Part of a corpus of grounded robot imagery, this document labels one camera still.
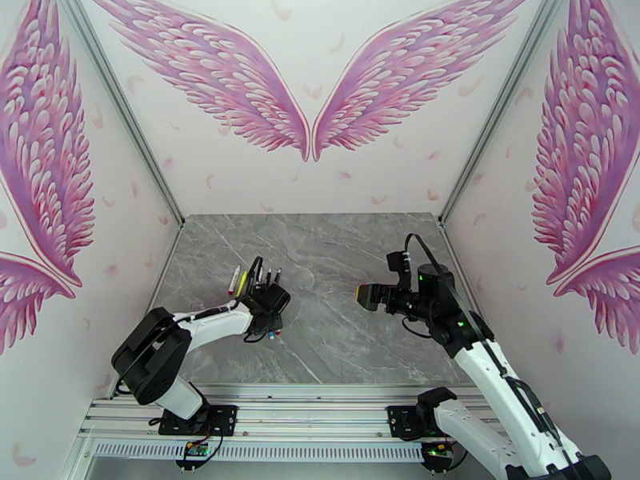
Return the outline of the left small circuit board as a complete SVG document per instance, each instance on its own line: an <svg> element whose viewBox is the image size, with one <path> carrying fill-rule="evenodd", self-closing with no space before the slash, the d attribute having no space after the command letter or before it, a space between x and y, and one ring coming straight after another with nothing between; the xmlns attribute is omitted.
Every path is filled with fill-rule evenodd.
<svg viewBox="0 0 640 480"><path fill-rule="evenodd" d="M209 461L213 452L208 441L187 442L175 459L175 464L182 470L196 470Z"/></svg>

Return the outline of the right aluminium corner post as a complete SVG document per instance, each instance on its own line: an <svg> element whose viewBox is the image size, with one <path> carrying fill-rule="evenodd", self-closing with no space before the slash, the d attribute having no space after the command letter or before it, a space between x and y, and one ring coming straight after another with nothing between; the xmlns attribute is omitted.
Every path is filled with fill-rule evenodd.
<svg viewBox="0 0 640 480"><path fill-rule="evenodd" d="M518 48L514 60L506 73L504 82L498 92L493 105L488 112L486 120L482 124L480 132L472 145L469 157L457 177L454 187L447 198L442 212L437 218L438 227L442 230L453 215L453 212L463 196L466 188L471 183L478 164L490 144L497 128L499 128L507 109L516 96L523 76L526 74L530 62L537 52L543 36L550 28L550 24L557 16L557 12L565 0L541 0L541 3L533 16L530 26Z"/></svg>

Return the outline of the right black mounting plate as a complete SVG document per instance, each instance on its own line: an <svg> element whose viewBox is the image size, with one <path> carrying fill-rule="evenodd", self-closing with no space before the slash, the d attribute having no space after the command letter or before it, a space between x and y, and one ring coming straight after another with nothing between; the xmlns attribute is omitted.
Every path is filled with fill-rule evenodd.
<svg viewBox="0 0 640 480"><path fill-rule="evenodd" d="M406 442L432 442L442 438L462 440L470 416L460 401L386 408L390 433Z"/></svg>

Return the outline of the left aluminium corner post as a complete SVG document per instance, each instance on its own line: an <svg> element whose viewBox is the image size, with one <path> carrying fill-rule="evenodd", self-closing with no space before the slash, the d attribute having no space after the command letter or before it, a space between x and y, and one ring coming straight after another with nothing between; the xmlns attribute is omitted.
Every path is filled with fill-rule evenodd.
<svg viewBox="0 0 640 480"><path fill-rule="evenodd" d="M170 189L160 165L154 157L150 144L148 143L142 127L132 110L121 83L117 79L116 73L114 72L110 60L98 39L98 35L90 22L89 16L81 0L57 1L61 3L74 31L77 36L79 36L79 39L82 42L95 71L97 72L103 88L106 90L107 95L124 126L125 132L130 137L138 156L142 160L158 192L162 196L173 220L176 221L179 228L183 228L186 222L185 215Z"/></svg>

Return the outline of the black mounting plate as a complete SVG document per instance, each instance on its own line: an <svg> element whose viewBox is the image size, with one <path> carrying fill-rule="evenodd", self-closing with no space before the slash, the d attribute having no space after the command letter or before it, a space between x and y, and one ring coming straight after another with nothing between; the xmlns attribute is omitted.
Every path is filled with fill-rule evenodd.
<svg viewBox="0 0 640 480"><path fill-rule="evenodd" d="M238 408L229 405L203 405L189 419L165 410L158 434L162 436L224 436L234 434Z"/></svg>
<svg viewBox="0 0 640 480"><path fill-rule="evenodd" d="M470 416L460 401L386 408L390 433L406 442L432 442L442 438L462 440Z"/></svg>

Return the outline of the right small circuit board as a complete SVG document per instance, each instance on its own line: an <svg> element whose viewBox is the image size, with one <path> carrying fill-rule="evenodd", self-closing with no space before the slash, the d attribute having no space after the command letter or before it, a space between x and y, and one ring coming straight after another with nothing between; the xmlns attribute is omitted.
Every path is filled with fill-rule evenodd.
<svg viewBox="0 0 640 480"><path fill-rule="evenodd" d="M420 451L428 470L449 470L454 464L454 449L447 442L422 442Z"/></svg>

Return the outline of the small circuit board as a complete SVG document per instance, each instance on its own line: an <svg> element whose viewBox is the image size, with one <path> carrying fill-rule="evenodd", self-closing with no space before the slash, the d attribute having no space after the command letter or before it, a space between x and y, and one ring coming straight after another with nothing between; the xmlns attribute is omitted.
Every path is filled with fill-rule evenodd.
<svg viewBox="0 0 640 480"><path fill-rule="evenodd" d="M213 452L208 441L187 442L175 459L175 464L182 470L196 470L209 461Z"/></svg>
<svg viewBox="0 0 640 480"><path fill-rule="evenodd" d="M428 470L449 470L454 464L454 449L447 442L422 442L420 451Z"/></svg>

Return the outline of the right aluminium side rail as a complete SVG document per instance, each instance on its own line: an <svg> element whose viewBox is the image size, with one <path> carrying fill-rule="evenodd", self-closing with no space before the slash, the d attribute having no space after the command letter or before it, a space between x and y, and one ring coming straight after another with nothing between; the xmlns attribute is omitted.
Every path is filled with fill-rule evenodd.
<svg viewBox="0 0 640 480"><path fill-rule="evenodd" d="M491 329L482 316L482 308L480 307L477 297L475 296L470 278L467 275L467 272L462 264L462 260L460 259L458 252L455 249L455 246L451 237L449 236L445 224L440 220L437 220L436 223L438 231L442 236L447 252L452 260L454 269L456 271L456 286L459 286L462 289L462 300L464 302L463 308L471 313L472 324L476 326L478 328L478 332L482 334L482 345L486 349L486 352L488 354L491 354Z"/></svg>

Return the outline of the aluminium corner post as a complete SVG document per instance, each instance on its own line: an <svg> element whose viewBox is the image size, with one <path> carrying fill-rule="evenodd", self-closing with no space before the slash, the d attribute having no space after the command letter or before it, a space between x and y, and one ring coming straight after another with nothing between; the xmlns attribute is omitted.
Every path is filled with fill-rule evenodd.
<svg viewBox="0 0 640 480"><path fill-rule="evenodd" d="M543 36L550 28L550 24L557 16L557 12L565 0L541 0L541 3L533 16L530 26L518 48L514 60L506 73L504 82L498 92L493 105L488 112L486 120L482 124L480 132L472 145L469 157L457 177L454 187L447 198L442 212L437 218L438 227L442 230L453 215L453 212L463 196L466 188L471 183L478 164L490 144L497 128L499 128L507 109L516 96L523 76L526 74L530 62L537 52Z"/></svg>
<svg viewBox="0 0 640 480"><path fill-rule="evenodd" d="M98 35L90 22L89 16L81 0L57 1L61 3L74 31L77 36L79 36L79 39L82 42L95 71L97 72L103 88L106 90L107 95L124 126L125 132L130 137L138 156L142 160L158 192L162 196L173 220L176 221L179 228L183 228L186 222L185 215L170 189L160 165L154 157L150 144L148 143L142 127L132 110L121 83L117 79L116 73L114 72L110 60L98 39Z"/></svg>

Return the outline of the left aluminium side rail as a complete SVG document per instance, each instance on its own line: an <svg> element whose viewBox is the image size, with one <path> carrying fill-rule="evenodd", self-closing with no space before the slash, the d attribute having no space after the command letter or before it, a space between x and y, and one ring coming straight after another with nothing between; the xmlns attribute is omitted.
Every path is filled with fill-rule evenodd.
<svg viewBox="0 0 640 480"><path fill-rule="evenodd" d="M154 285L151 288L150 296L146 304L141 310L136 310L134 314L127 315L127 321L126 321L127 329L129 329L133 325L137 325L142 320L143 315L146 312L150 311L152 308L152 305L155 304L159 295L159 291L166 278L166 274L168 272L169 266L173 260L174 254L178 247L178 244L180 243L180 239L182 237L185 225L186 225L186 220L183 219L178 224L176 234L171 241L168 251L166 252L165 256L160 260L160 263L162 265L159 267L158 275L154 280ZM119 381L118 375L115 374L114 377L112 378L111 375L108 374L106 377L109 379L109 381L104 386L100 386L94 391L94 396L92 397L92 400L98 399L98 398L112 399L115 395L118 394L118 392L116 391L116 389L118 388L118 381Z"/></svg>

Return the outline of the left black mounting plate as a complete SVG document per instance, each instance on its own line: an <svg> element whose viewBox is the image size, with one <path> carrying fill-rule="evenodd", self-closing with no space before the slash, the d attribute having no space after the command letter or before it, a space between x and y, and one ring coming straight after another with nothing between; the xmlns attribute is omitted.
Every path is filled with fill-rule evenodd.
<svg viewBox="0 0 640 480"><path fill-rule="evenodd" d="M238 408L229 405L203 405L189 419L165 410L158 434L162 436L224 436L234 434Z"/></svg>

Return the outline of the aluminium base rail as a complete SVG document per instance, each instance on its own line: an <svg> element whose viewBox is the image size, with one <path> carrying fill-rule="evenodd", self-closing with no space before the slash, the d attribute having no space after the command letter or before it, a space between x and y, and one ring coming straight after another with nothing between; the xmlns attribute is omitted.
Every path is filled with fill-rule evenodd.
<svg viewBox="0 0 640 480"><path fill-rule="evenodd" d="M425 385L207 384L198 388L213 405L236 406L239 441L374 441L391 438L386 408L413 406ZM122 395L92 401L79 430L88 438L159 439L152 418L159 406Z"/></svg>

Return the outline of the aluminium side rail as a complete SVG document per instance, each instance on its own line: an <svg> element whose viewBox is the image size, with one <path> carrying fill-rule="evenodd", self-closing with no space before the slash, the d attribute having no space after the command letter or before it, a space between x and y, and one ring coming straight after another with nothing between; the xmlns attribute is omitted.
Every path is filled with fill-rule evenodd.
<svg viewBox="0 0 640 480"><path fill-rule="evenodd" d="M467 275L467 272L462 264L462 260L460 259L458 252L455 249L455 246L451 237L449 236L445 224L440 220L437 220L436 223L438 231L442 236L447 252L452 260L454 269L456 271L456 286L459 286L462 289L462 300L464 302L463 308L471 313L472 324L476 326L478 328L478 332L482 334L482 345L486 349L486 352L488 354L491 354L491 329L482 316L482 308L480 307L477 297L475 296L470 278Z"/></svg>
<svg viewBox="0 0 640 480"><path fill-rule="evenodd" d="M166 278L166 274L168 272L169 266L173 260L174 254L178 247L178 244L180 243L180 239L182 237L185 225L186 225L186 220L183 219L178 224L176 234L171 241L168 251L166 252L165 256L160 260L160 263L162 265L159 267L158 275L154 280L154 285L151 288L150 296L146 304L141 310L136 310L134 314L127 315L127 321L126 321L127 329L129 329L133 325L137 325L142 320L143 315L146 312L150 311L152 308L152 305L155 304L159 295L159 291ZM114 377L112 378L111 375L108 374L106 377L109 379L109 381L104 386L100 386L94 391L94 396L92 397L92 400L98 399L98 398L112 399L115 395L118 394L118 392L116 391L116 389L118 388L118 381L119 381L118 375L115 374Z"/></svg>

